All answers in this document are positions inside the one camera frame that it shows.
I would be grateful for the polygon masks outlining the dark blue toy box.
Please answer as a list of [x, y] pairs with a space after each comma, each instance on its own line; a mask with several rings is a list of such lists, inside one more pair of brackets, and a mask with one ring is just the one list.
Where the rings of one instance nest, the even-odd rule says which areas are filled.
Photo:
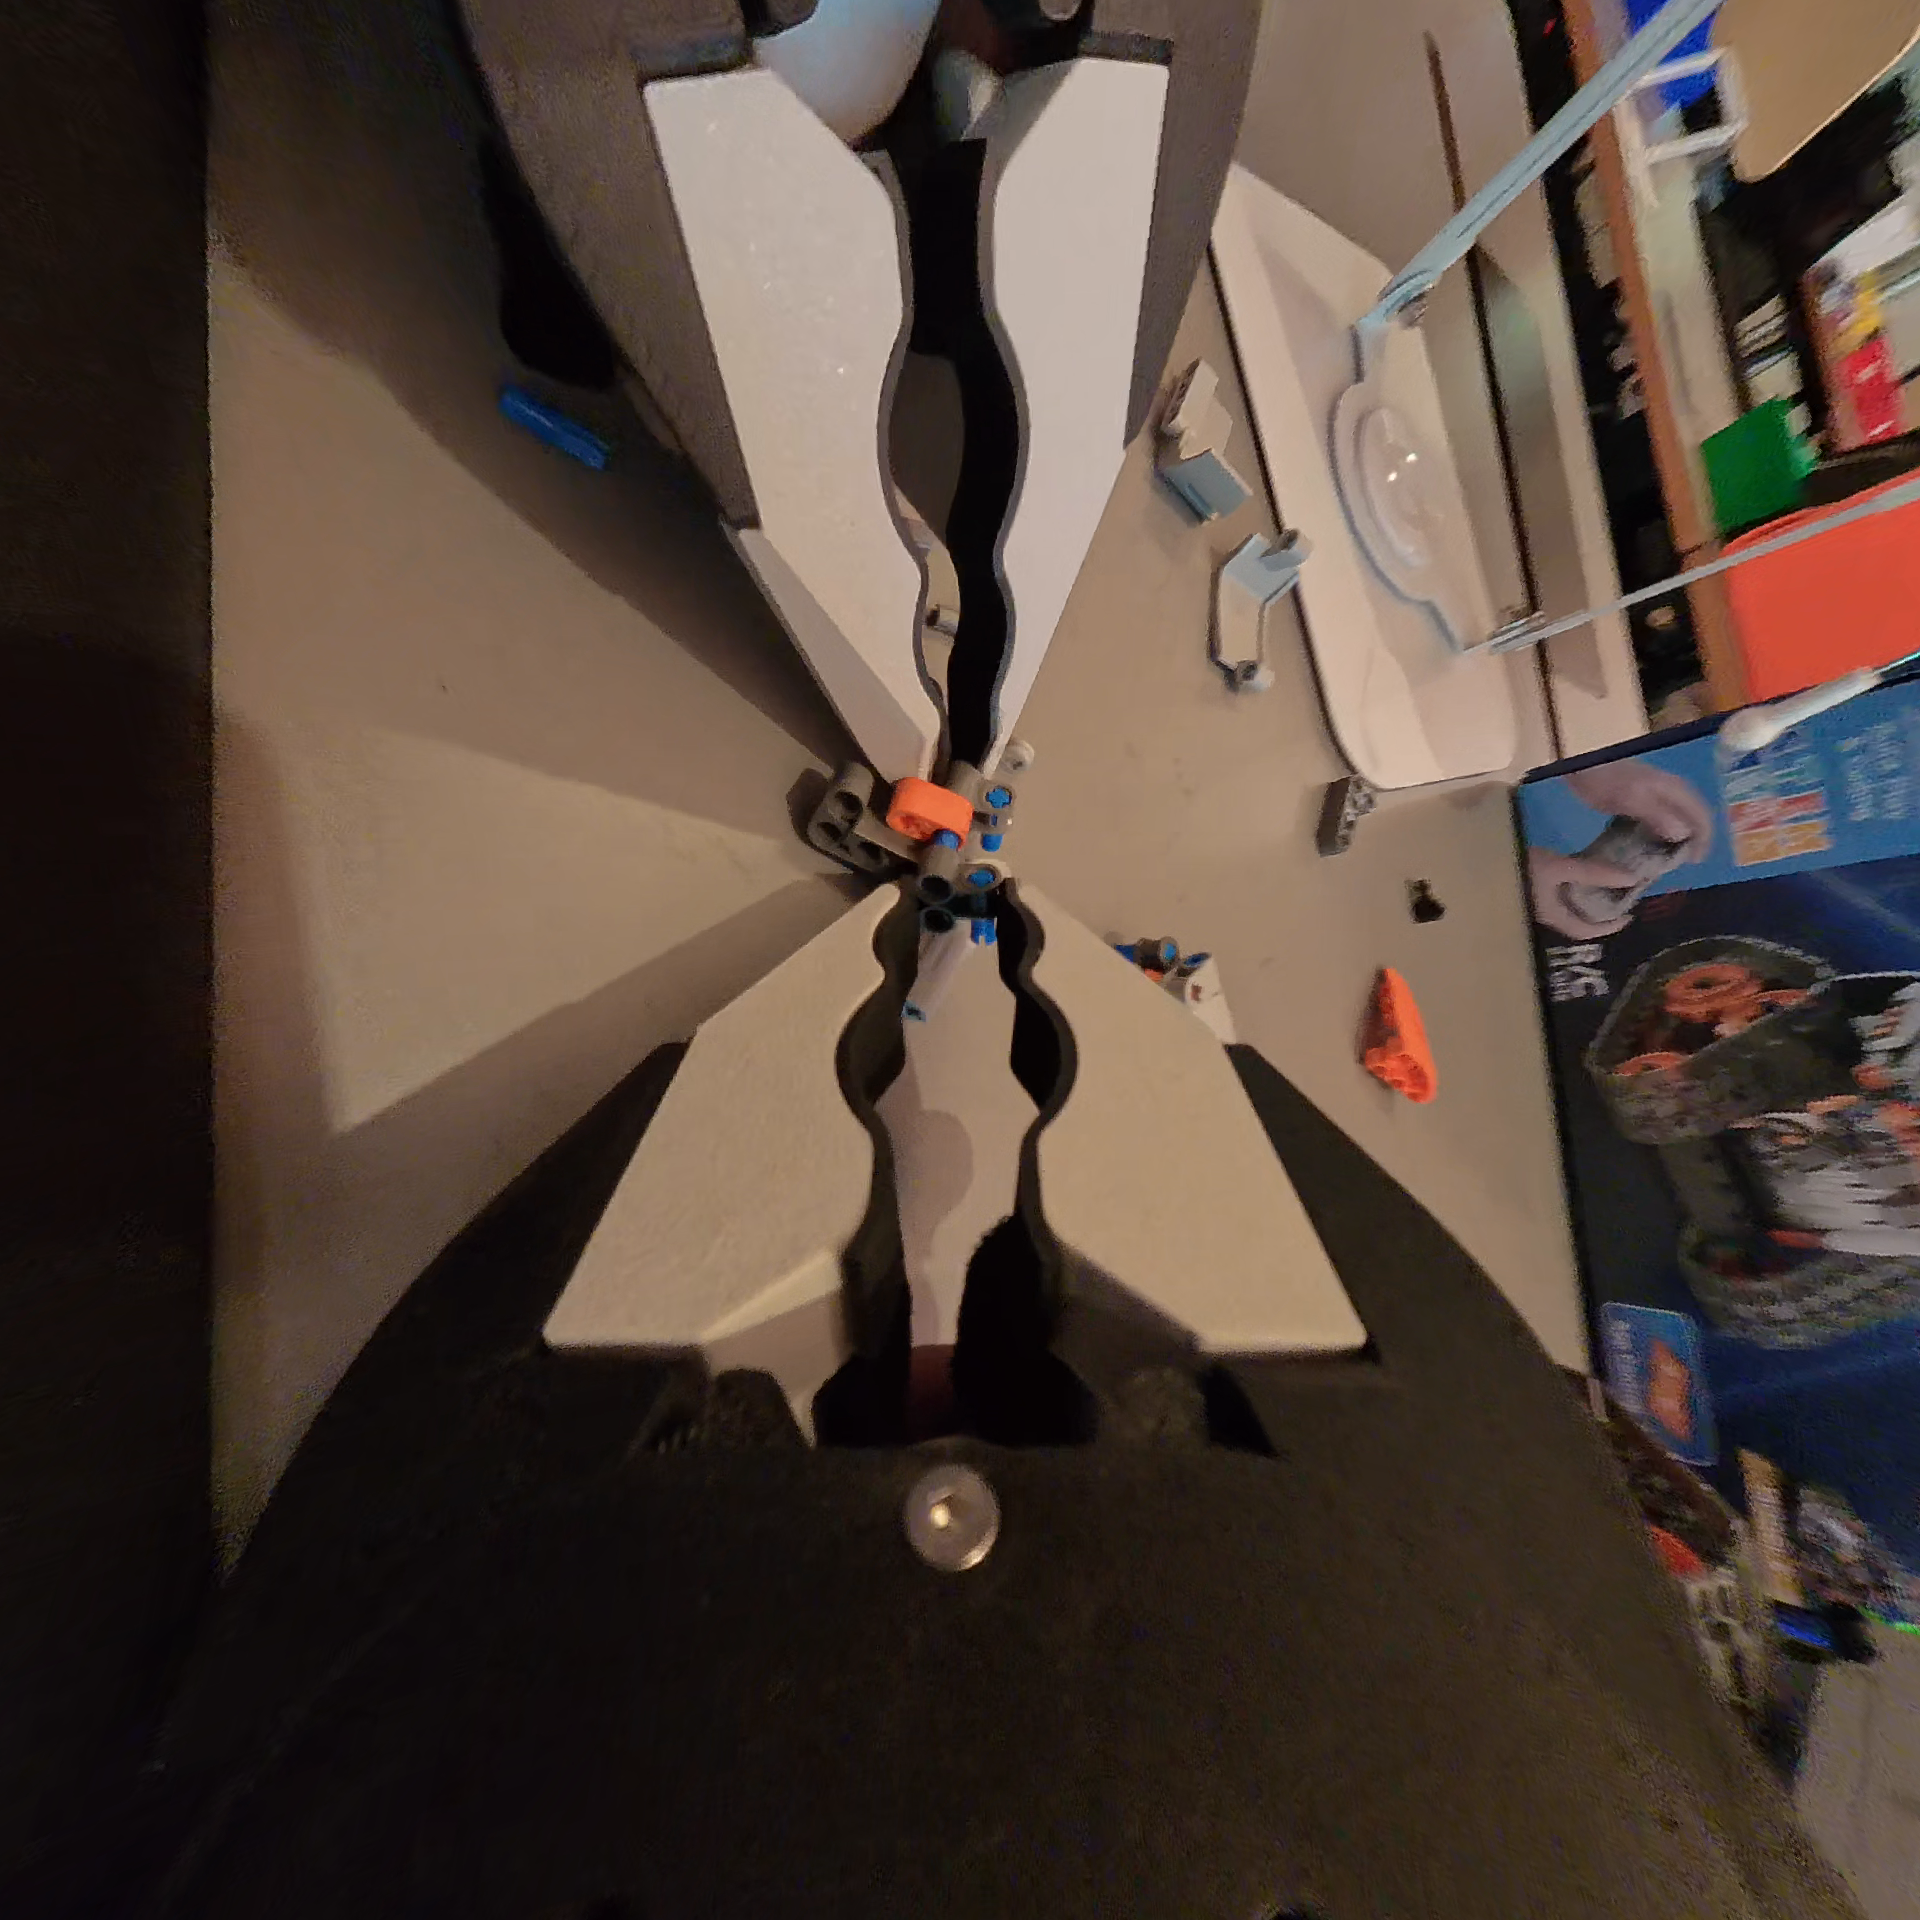
[[1916, 1633], [1916, 666], [1514, 810], [1602, 1388], [1779, 1606]]

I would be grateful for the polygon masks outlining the orange storage bin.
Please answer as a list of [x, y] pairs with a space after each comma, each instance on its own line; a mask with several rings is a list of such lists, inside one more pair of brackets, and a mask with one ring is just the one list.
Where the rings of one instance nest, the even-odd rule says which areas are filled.
[[1917, 648], [1916, 475], [1727, 544], [1744, 691], [1770, 701]]

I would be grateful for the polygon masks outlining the blue axle connector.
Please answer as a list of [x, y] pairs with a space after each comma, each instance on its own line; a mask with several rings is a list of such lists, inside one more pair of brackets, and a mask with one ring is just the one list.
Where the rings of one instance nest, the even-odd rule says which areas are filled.
[[603, 474], [613, 462], [613, 443], [602, 432], [517, 382], [498, 386], [496, 409], [520, 434], [582, 469]]

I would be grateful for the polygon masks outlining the orange wedge brick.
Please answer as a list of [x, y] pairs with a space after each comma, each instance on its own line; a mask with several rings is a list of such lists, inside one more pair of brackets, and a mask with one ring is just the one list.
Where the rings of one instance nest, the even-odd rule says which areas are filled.
[[1380, 968], [1360, 1022], [1360, 1068], [1414, 1107], [1438, 1096], [1438, 1068], [1423, 1016], [1404, 974]]

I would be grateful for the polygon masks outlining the grey curved panel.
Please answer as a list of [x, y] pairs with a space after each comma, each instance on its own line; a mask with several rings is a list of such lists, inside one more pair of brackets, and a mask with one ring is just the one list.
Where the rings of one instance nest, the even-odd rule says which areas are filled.
[[1312, 542], [1301, 533], [1277, 540], [1247, 534], [1218, 566], [1211, 589], [1210, 659], [1230, 693], [1274, 686], [1266, 618], [1299, 589]]

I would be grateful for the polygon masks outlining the grey panel assembly orange ends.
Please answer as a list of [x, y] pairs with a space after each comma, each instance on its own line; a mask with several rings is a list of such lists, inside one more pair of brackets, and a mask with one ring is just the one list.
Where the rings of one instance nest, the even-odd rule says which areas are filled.
[[1167, 934], [1112, 939], [1115, 953], [1186, 1008], [1222, 1048], [1239, 1042], [1239, 1029], [1211, 950], [1186, 950]]

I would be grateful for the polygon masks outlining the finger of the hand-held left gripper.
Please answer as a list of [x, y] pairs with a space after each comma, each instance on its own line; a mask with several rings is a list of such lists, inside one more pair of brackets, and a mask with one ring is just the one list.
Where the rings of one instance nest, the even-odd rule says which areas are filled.
[[979, 290], [1015, 394], [995, 537], [1006, 643], [984, 769], [1015, 738], [1123, 453], [1167, 72], [1070, 59], [1004, 82], [982, 122]]
[[642, 92], [751, 505], [733, 550], [879, 779], [928, 778], [928, 574], [884, 449], [908, 333], [900, 209], [775, 73]]

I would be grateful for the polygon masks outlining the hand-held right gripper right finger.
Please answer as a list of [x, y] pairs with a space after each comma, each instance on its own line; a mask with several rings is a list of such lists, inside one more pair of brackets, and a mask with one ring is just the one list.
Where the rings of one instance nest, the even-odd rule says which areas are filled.
[[1148, 1372], [1362, 1355], [1227, 1044], [1043, 890], [1008, 882], [997, 934], [1045, 1350], [1103, 1402]]

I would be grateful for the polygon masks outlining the grey blue angled panel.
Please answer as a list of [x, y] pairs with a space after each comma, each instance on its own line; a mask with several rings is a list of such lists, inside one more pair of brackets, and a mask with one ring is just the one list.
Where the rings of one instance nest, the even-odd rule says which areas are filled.
[[1204, 356], [1167, 385], [1157, 418], [1157, 475], [1197, 523], [1237, 515], [1252, 489], [1230, 460], [1232, 416]]

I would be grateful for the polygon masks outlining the pale wooden book stand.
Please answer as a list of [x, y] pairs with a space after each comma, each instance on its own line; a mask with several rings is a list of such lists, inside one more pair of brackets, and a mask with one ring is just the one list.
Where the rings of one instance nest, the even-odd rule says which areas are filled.
[[1586, 133], [1658, 80], [1715, 5], [1664, 5], [1526, 147], [1388, 269], [1245, 165], [1211, 228], [1215, 288], [1285, 542], [1260, 557], [1303, 606], [1327, 731], [1346, 770], [1388, 793], [1500, 776], [1518, 755], [1504, 661], [1653, 597], [1895, 515], [1916, 480], [1861, 497], [1750, 556], [1687, 566], [1559, 618], [1502, 616], [1421, 337], [1434, 288]]

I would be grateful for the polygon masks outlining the orange grey connector assembly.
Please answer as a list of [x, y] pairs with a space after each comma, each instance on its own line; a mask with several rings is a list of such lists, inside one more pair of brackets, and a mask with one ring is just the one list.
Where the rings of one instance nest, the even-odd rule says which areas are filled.
[[882, 843], [908, 864], [950, 852], [960, 868], [1006, 866], [1019, 787], [1037, 762], [1015, 737], [989, 773], [955, 762], [946, 779], [903, 778], [879, 810]]

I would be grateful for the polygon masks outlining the green plastic object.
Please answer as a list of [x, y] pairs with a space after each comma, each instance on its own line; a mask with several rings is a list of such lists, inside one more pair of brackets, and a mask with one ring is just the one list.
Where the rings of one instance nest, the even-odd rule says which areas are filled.
[[1720, 540], [1799, 512], [1816, 467], [1816, 441], [1800, 400], [1764, 400], [1698, 445]]

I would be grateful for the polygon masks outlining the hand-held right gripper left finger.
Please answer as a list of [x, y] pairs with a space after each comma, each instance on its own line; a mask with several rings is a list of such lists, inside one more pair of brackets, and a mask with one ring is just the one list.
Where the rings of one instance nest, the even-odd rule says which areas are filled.
[[882, 884], [692, 1034], [544, 1322], [551, 1350], [767, 1376], [799, 1428], [886, 1374], [909, 1288], [877, 1104], [919, 950], [922, 913]]

